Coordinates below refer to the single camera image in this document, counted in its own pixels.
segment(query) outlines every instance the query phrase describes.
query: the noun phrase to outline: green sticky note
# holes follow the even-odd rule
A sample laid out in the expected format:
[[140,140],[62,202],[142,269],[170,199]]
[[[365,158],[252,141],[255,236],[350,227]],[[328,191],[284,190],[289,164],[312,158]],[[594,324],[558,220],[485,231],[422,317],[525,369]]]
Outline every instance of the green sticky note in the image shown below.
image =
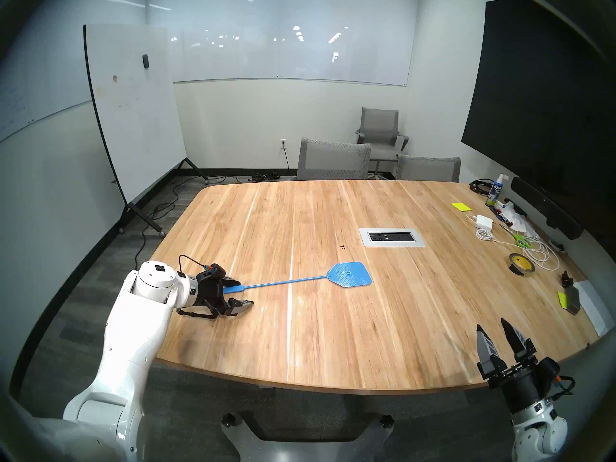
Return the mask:
[[452,205],[457,208],[458,210],[460,210],[461,212],[468,212],[471,210],[470,207],[464,205],[462,202],[458,202],[458,203],[452,203]]
[[563,309],[567,309],[567,296],[560,291],[558,292],[558,301],[561,303]]

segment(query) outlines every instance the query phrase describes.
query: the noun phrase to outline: whiteboard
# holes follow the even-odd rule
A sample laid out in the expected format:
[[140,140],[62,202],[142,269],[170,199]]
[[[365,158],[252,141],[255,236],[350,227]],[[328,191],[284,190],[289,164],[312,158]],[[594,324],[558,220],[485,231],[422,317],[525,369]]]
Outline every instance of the whiteboard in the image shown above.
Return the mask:
[[143,24],[145,0],[45,0],[0,63],[0,141],[90,100],[86,22]]
[[149,23],[169,30],[174,82],[298,78],[405,86],[417,1],[151,0],[159,7],[150,9]]
[[[169,70],[167,30],[86,25],[92,103],[125,202],[186,158]],[[144,68],[147,54],[150,67]]]

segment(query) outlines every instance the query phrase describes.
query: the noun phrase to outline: wooden table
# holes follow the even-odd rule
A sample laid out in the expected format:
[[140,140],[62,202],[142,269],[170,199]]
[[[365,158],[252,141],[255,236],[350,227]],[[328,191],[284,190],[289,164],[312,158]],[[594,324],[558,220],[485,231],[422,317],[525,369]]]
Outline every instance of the wooden table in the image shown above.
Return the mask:
[[[373,283],[328,280],[246,290],[254,307],[215,321],[173,313],[158,358],[269,386],[356,394],[403,394],[484,384],[479,323],[501,358],[514,358],[500,318],[532,338],[539,359],[565,359],[596,341],[581,310],[561,309],[562,270],[527,277],[509,269],[513,246],[483,242],[467,214],[485,214],[468,184],[388,180],[274,182],[205,188],[152,259],[177,268],[185,253],[218,263],[243,284],[324,275],[361,261]],[[472,212],[451,204],[464,202]],[[417,229],[425,248],[366,248],[359,227]],[[497,239],[513,238],[495,226]],[[183,270],[201,268],[187,260]]]

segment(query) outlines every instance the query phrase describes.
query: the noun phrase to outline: gray office chair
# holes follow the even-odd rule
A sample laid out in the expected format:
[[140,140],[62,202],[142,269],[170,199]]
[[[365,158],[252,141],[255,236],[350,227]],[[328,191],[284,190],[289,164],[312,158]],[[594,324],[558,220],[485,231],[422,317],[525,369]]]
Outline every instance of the gray office chair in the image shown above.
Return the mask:
[[398,156],[396,180],[459,182],[461,163],[460,157],[437,159],[400,154]]
[[313,141],[302,137],[296,180],[368,178],[370,144]]
[[[379,177],[379,163],[396,162],[397,154],[407,145],[408,136],[398,132],[398,110],[366,109],[362,107],[362,123],[357,131],[357,143],[372,144],[370,160],[376,161],[374,178]],[[404,137],[402,146],[398,147],[398,136]]]

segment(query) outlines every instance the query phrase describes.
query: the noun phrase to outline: power adapter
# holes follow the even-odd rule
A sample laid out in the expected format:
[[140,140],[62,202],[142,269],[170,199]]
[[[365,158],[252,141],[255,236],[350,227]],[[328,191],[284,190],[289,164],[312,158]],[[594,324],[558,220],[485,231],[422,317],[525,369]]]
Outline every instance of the power adapter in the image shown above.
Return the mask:
[[483,215],[473,216],[471,219],[475,222],[475,226],[480,230],[488,230],[492,231],[492,225],[494,222],[489,217],[484,217]]

